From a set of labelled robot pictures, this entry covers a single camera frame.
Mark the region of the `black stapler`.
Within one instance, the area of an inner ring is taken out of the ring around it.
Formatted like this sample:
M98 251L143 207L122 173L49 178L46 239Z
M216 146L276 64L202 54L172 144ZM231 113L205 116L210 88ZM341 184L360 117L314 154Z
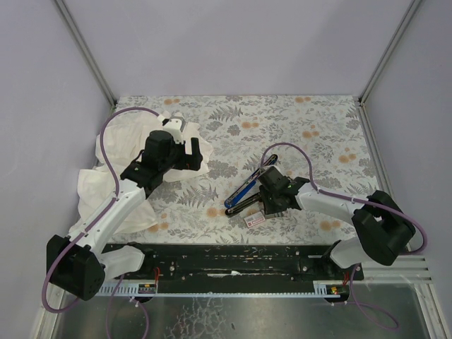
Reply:
M251 206L255 203L258 203L259 201L261 201L261 195L260 195L260 193L256 193L256 194L250 196L249 198L246 198L245 200L238 202L238 204L236 204L235 206L232 206L231 208L226 209L225 215L227 217L232 217L233 215L236 215L236 214L242 212L249 206Z

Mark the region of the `blue stapler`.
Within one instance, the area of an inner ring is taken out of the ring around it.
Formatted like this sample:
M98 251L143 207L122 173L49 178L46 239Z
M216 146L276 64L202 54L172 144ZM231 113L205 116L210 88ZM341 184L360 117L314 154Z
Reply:
M261 173L261 169L266 166L274 165L278 160L278 156L276 154L272 154L257 170L255 170L246 180L245 182L228 198L226 198L224 205L227 209L227 212L230 212L247 194L251 188L256 184L256 181Z

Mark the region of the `red white staple box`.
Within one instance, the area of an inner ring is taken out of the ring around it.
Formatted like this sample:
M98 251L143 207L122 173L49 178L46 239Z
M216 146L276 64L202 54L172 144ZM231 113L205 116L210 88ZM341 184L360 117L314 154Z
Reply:
M252 215L246 216L244 218L244 221L246 223L246 226L248 228L251 228L251 227L254 227L256 225L259 225L259 224L265 222L266 218L265 218L264 214L261 211L259 211Z

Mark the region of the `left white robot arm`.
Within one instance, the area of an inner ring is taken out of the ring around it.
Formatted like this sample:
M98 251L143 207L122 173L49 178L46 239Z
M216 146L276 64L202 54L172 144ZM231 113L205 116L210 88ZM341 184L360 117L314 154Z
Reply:
M203 156L199 140L177 143L168 131L151 131L144 149L121 173L115 190L83 224L65 237L54 235L47 243L47 274L44 284L53 284L78 299L93 298L104 282L138 271L144 253L125 245L104 250L125 219L163 182L170 170L198 171Z

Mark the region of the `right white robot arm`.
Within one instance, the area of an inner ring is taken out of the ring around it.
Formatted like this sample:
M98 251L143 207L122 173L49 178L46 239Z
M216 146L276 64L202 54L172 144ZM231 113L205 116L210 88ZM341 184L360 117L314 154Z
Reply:
M403 217L395 201L383 191L366 198L344 196L314 188L309 179L291 179L274 166L261 170L259 193L266 215L288 209L322 213L352 225L356 236L339 240L326 257L340 268L374 261L391 266L415 235L413 222Z

